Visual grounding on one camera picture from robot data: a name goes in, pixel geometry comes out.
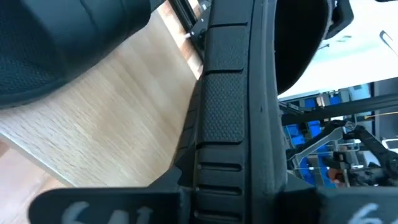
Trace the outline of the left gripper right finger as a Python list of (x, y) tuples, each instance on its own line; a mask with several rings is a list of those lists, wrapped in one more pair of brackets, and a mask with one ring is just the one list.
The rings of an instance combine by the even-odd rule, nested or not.
[(398, 188), (316, 188), (289, 174), (279, 224), (398, 224)]

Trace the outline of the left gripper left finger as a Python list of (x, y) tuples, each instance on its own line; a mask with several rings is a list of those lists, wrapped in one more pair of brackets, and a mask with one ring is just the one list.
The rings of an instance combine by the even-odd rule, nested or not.
[(64, 188), (29, 205), (30, 224), (178, 224), (182, 171), (171, 168), (147, 187)]

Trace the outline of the black slide sandal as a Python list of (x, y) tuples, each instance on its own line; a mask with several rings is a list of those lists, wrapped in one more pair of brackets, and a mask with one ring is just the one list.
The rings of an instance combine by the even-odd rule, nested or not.
[(71, 82), (145, 27), (165, 0), (0, 0), (0, 110)]
[(323, 40), (330, 0), (212, 0), (203, 73), (181, 134), (180, 205), (159, 224), (345, 224), (331, 198), (290, 190), (278, 80)]

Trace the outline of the wooden shoe shelf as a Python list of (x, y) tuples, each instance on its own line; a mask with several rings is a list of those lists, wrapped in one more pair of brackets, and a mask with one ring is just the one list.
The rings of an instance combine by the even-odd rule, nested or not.
[(0, 141), (66, 185), (148, 185), (174, 157), (199, 64), (165, 3), (81, 77), (0, 111)]

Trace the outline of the blue storage bin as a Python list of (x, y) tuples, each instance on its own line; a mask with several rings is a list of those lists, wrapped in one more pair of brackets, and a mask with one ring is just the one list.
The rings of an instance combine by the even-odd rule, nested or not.
[(311, 185), (335, 189), (336, 185), (328, 176), (329, 168), (324, 165), (320, 156), (312, 155), (302, 159), (300, 163), (300, 174), (302, 179)]
[(290, 143), (293, 147), (304, 144), (305, 137), (301, 132), (299, 125), (297, 124), (290, 124), (284, 127), (285, 133), (288, 135)]
[(308, 123), (308, 134), (309, 138), (314, 138), (319, 135), (322, 131), (321, 124), (319, 121), (309, 121)]

